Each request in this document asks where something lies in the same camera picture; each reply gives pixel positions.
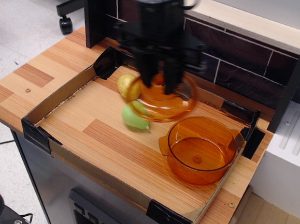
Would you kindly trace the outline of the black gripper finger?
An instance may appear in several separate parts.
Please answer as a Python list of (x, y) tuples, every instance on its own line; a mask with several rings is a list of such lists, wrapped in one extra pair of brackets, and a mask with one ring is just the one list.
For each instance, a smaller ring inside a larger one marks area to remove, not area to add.
[(137, 68), (141, 79), (147, 88), (151, 87), (151, 80), (159, 72), (159, 60), (153, 53), (136, 52)]
[(176, 57), (169, 56), (164, 62), (165, 94), (172, 94), (181, 83), (183, 64)]

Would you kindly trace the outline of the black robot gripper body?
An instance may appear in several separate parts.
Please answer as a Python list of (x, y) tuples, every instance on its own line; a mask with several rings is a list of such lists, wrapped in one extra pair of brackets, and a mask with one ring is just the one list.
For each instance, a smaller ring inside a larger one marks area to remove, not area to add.
[(121, 47), (132, 52), (140, 67), (155, 67), (158, 62), (172, 63), (180, 70), (198, 72), (206, 65), (201, 54), (205, 43), (184, 28), (185, 11), (193, 5), (184, 0), (135, 0), (139, 19), (115, 25)]

